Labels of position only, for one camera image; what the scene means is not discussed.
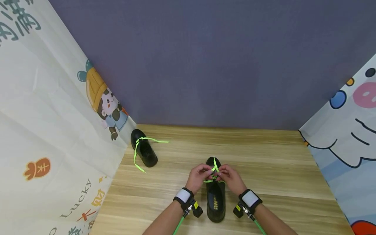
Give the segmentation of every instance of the forearm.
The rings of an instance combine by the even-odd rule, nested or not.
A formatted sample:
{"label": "forearm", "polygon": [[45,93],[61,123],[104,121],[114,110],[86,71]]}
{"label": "forearm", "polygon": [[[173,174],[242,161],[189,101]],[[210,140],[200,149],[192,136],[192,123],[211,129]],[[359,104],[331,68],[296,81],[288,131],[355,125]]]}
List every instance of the forearm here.
{"label": "forearm", "polygon": [[287,224],[280,220],[263,204],[255,208],[254,217],[267,235],[297,235]]}
{"label": "forearm", "polygon": [[173,201],[146,229],[143,235],[172,235],[183,217],[179,202]]}

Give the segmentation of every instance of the gray-blue backdrop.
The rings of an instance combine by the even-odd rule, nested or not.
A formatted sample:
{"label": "gray-blue backdrop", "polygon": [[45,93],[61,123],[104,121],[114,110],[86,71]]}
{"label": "gray-blue backdrop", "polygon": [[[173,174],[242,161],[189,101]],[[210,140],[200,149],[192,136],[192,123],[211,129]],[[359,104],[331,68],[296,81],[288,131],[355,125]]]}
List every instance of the gray-blue backdrop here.
{"label": "gray-blue backdrop", "polygon": [[50,0],[137,123],[298,129],[376,53],[376,1]]}

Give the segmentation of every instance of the person's left hand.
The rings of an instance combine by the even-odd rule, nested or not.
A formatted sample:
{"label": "person's left hand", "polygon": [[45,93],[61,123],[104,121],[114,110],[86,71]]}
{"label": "person's left hand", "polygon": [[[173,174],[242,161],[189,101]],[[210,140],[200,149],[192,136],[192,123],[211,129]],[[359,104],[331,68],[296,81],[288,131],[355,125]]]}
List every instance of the person's left hand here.
{"label": "person's left hand", "polygon": [[200,164],[193,168],[189,174],[185,187],[192,191],[194,195],[200,190],[205,179],[213,179],[212,168],[206,164]]}

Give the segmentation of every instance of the yellow label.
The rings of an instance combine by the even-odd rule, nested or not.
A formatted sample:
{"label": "yellow label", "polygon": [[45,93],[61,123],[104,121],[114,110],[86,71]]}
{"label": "yellow label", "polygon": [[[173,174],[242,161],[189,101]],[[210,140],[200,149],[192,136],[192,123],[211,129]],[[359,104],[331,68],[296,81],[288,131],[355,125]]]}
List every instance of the yellow label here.
{"label": "yellow label", "polygon": [[218,202],[217,202],[217,199],[216,197],[214,196],[214,210],[218,210]]}

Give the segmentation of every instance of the shoelace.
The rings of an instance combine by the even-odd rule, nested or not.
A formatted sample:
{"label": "shoelace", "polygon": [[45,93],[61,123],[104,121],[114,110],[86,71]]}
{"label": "shoelace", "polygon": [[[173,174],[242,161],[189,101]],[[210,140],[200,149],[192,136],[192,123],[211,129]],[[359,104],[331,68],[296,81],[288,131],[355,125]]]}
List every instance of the shoelace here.
{"label": "shoelace", "polygon": [[136,164],[136,156],[137,156],[137,147],[138,147],[138,144],[140,143],[139,141],[140,140],[143,140],[143,139],[150,139],[152,141],[155,141],[157,143],[170,143],[169,141],[159,141],[159,140],[156,140],[156,139],[153,139],[153,138],[149,138],[149,137],[141,137],[139,139],[136,140],[136,147],[135,147],[135,154],[133,156],[133,163],[135,164],[135,166],[142,172],[146,173],[139,165]]}
{"label": "shoelace", "polygon": [[[214,171],[214,170],[216,170],[217,172],[219,172],[219,169],[218,169],[218,166],[217,166],[217,162],[215,161],[215,156],[213,156],[213,163],[214,163],[214,167],[212,168],[212,171]],[[204,183],[211,183],[211,182],[213,182],[213,181],[215,181],[215,179],[217,179],[218,178],[218,176],[212,176],[213,177],[213,179],[211,180],[205,180],[204,181]]]}

